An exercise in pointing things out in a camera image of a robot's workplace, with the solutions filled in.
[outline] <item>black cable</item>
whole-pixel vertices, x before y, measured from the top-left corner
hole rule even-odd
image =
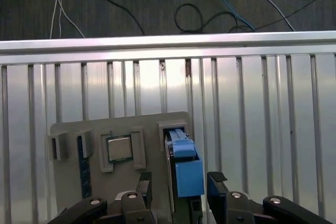
[[[192,7],[198,14],[199,18],[200,18],[200,22],[201,22],[201,26],[197,29],[193,29],[193,30],[186,30],[186,29],[183,29],[177,22],[177,15],[178,15],[178,12],[181,10],[182,7],[185,7],[185,6],[189,6],[189,7]],[[174,21],[175,21],[175,25],[177,26],[177,28],[183,32],[183,33],[188,33],[188,34],[203,34],[203,29],[211,22],[213,21],[215,18],[219,17],[219,16],[222,16],[222,15],[229,15],[231,16],[234,20],[235,20],[235,24],[236,26],[235,27],[238,27],[238,19],[236,18],[236,16],[231,13],[231,12],[220,12],[220,13],[216,13],[215,15],[213,15],[207,22],[204,23],[204,18],[203,18],[203,15],[202,15],[202,12],[200,11],[200,9],[196,6],[196,5],[193,5],[193,4],[183,4],[183,5],[180,5],[176,11],[175,11],[175,15],[174,15]]]
[[[123,9],[125,12],[127,12],[127,13],[134,19],[134,21],[136,22],[136,24],[138,25],[138,27],[139,27],[139,29],[140,29],[142,35],[145,35],[145,33],[144,33],[142,27],[140,26],[138,20],[136,19],[136,17],[135,17],[135,16],[134,16],[134,15],[133,15],[133,14],[126,8],[126,7],[117,4],[116,2],[114,2],[114,1],[112,1],[112,0],[106,0],[106,1],[109,2],[109,3],[111,3],[112,5],[115,5],[116,7],[119,7],[119,8],[121,8],[121,9]]]
[[[235,30],[235,32],[237,32],[239,29],[245,31],[246,28],[249,29],[250,31],[254,31],[254,30],[252,30],[249,26],[241,25],[241,26],[234,26],[234,27],[232,27],[232,28],[228,31],[228,33],[229,33],[229,34],[232,33],[233,30]]]
[[[299,11],[305,9],[307,6],[311,5],[311,4],[314,3],[315,1],[317,1],[317,0],[313,0],[312,2],[309,2],[307,5],[304,5],[303,7],[301,7],[301,8],[298,9],[298,10],[296,10],[296,11],[293,12],[292,14],[286,16],[285,18],[289,18],[289,17],[293,16],[294,14],[296,14],[296,13],[298,13]],[[278,22],[284,20],[285,18],[279,19],[279,20],[277,20],[277,21],[274,21],[274,22],[269,23],[269,24],[264,25],[264,26],[260,26],[260,27],[256,28],[255,30],[260,30],[260,29],[262,29],[262,28],[264,28],[264,27],[267,27],[267,26],[273,25],[273,24],[275,24],[275,23],[278,23]]]

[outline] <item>gray plastic bracket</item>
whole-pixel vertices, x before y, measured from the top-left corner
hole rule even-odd
[[[77,138],[79,136],[82,138],[83,156],[87,158],[92,155],[91,130],[81,131],[77,134]]]
[[[51,160],[64,161],[68,158],[67,133],[48,137],[49,157]]]
[[[97,132],[95,138],[98,142],[99,163],[100,169],[103,173],[110,173],[113,171],[113,164],[109,163],[109,153],[107,149],[107,138],[111,136],[110,131]]]
[[[131,142],[135,169],[146,169],[146,153],[143,140],[143,127],[132,127]]]

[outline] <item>black clamp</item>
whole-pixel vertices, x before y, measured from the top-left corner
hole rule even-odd
[[[150,211],[152,173],[142,173],[136,188],[136,191],[120,193],[121,198],[109,205],[99,197],[83,199],[48,224],[155,224]]]
[[[222,173],[207,174],[207,201],[217,224],[331,224],[329,221],[280,196],[266,197],[263,204],[229,191]]]

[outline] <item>corrugated metal wall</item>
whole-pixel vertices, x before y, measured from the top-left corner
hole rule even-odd
[[[334,54],[2,66],[0,80],[1,220],[56,214],[52,124],[188,111],[205,171],[230,190],[336,222]]]

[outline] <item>white cable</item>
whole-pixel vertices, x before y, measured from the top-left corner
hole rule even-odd
[[[55,19],[55,14],[56,14],[56,7],[57,7],[57,0],[55,0],[55,4],[54,4],[54,12],[53,12],[53,18],[51,19],[51,28],[50,28],[50,38],[53,38],[53,29],[54,29],[54,19]]]
[[[58,17],[58,25],[59,25],[59,38],[61,38],[61,37],[62,37],[61,16],[62,16],[62,11],[60,11],[60,12],[59,12],[59,17]]]
[[[288,19],[285,17],[285,15],[282,13],[282,11],[279,9],[279,7],[272,2],[272,0],[267,0],[272,6],[274,6],[274,8],[279,12],[279,14],[284,18],[284,20],[286,21],[286,23],[288,24],[288,26],[290,27],[290,29],[292,29],[292,31],[295,31],[295,29],[293,28],[293,26],[291,25],[291,23],[288,21]]]
[[[61,1],[60,0],[57,0],[57,2],[58,2],[58,4],[59,4],[59,6],[60,6],[60,8],[61,8],[61,10],[62,10],[62,12],[63,12],[63,14],[64,14],[64,16],[66,17],[66,19],[75,27],[75,29],[81,34],[81,36],[83,37],[83,38],[85,38],[85,36],[84,36],[84,34],[81,32],[81,30],[76,26],[76,24],[68,17],[68,15],[65,13],[65,11],[64,11],[64,9],[63,9],[63,6],[62,6],[62,4],[61,4]]]

